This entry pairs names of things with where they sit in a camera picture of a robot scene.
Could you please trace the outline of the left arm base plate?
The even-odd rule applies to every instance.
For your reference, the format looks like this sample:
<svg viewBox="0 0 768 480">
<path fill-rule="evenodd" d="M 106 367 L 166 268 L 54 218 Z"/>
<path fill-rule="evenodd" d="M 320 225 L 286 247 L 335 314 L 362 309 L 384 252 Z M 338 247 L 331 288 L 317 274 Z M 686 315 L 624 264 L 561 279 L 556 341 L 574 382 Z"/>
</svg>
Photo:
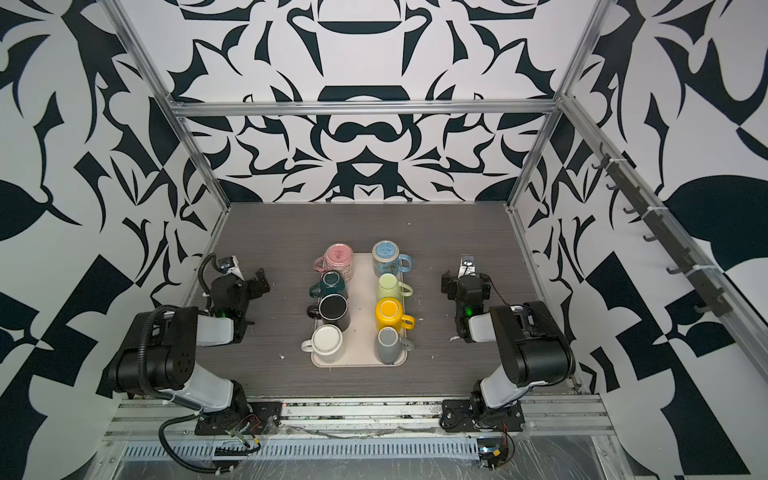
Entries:
<svg viewBox="0 0 768 480">
<path fill-rule="evenodd" d="M 280 426 L 282 409 L 283 403 L 279 401 L 256 401 L 244 408 L 204 413 L 197 421 L 194 433 L 198 436 L 226 435 L 234 429 L 244 435 L 270 433 Z"/>
</svg>

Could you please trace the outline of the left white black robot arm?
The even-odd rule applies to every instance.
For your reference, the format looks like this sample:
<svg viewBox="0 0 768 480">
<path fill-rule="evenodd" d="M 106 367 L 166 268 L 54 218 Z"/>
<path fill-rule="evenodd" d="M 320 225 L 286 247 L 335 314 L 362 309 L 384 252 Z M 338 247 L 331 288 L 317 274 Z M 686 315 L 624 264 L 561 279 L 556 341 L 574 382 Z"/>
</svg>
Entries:
<svg viewBox="0 0 768 480">
<path fill-rule="evenodd" d="M 236 345 L 253 324 L 251 301 L 270 291 L 265 271 L 251 279 L 233 273 L 209 287 L 211 306 L 164 306 L 135 316 L 107 368 L 117 393 L 145 395 L 199 412 L 210 423 L 236 423 L 251 413 L 242 386 L 221 378 L 196 360 L 200 348 Z"/>
</svg>

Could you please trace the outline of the blue butterfly mug yellow inside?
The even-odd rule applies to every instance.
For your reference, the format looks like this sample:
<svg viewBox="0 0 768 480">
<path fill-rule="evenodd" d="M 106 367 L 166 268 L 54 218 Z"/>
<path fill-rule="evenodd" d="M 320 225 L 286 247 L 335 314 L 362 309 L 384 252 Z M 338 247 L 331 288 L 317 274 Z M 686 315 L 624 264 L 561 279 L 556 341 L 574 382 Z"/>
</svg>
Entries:
<svg viewBox="0 0 768 480">
<path fill-rule="evenodd" d="M 377 277 L 384 274 L 398 276 L 411 271 L 413 260 L 400 251 L 391 240 L 381 240 L 372 248 L 373 269 Z"/>
</svg>

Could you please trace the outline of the dark green mug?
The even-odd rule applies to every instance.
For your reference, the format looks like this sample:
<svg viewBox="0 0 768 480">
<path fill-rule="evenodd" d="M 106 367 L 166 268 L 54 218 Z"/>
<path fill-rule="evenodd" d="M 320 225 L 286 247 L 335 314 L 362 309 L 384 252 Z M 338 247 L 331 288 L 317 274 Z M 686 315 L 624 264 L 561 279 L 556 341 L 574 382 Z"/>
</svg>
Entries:
<svg viewBox="0 0 768 480">
<path fill-rule="evenodd" d="M 320 280 L 309 289 L 309 295 L 312 298 L 321 299 L 332 294 L 348 297 L 343 276 L 334 270 L 324 272 Z"/>
</svg>

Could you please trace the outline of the pink ghost print mug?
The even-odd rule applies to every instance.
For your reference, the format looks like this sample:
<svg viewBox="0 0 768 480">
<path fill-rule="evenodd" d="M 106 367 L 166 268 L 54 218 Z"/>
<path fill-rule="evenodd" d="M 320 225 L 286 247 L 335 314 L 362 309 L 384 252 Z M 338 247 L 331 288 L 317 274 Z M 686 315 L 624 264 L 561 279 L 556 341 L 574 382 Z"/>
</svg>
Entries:
<svg viewBox="0 0 768 480">
<path fill-rule="evenodd" d="M 343 243 L 335 243 L 315 260 L 313 269 L 320 273 L 336 271 L 345 281 L 350 281 L 354 275 L 353 262 L 354 252 L 352 248 Z"/>
</svg>

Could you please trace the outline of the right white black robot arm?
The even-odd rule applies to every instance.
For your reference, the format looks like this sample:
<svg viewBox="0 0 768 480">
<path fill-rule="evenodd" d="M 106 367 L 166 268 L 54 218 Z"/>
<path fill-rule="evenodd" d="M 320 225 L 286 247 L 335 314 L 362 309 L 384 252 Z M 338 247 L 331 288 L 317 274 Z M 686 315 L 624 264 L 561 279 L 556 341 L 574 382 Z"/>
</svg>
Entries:
<svg viewBox="0 0 768 480">
<path fill-rule="evenodd" d="M 575 371 L 574 354 L 547 305 L 532 301 L 485 309 L 493 288 L 484 274 L 441 276 L 441 292 L 455 302 L 459 338 L 494 343 L 500 355 L 500 365 L 476 383 L 465 410 L 480 429 L 505 425 L 532 389 L 557 385 Z"/>
</svg>

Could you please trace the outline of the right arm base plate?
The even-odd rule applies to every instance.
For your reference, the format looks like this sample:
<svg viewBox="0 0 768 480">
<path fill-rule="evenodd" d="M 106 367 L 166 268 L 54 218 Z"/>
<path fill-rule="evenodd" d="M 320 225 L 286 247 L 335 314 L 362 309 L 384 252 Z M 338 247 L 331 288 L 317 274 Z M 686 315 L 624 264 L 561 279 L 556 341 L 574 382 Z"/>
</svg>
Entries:
<svg viewBox="0 0 768 480">
<path fill-rule="evenodd" d="M 444 400 L 440 427 L 449 433 L 522 432 L 525 417 L 519 402 L 500 409 L 487 408 L 481 400 Z"/>
</svg>

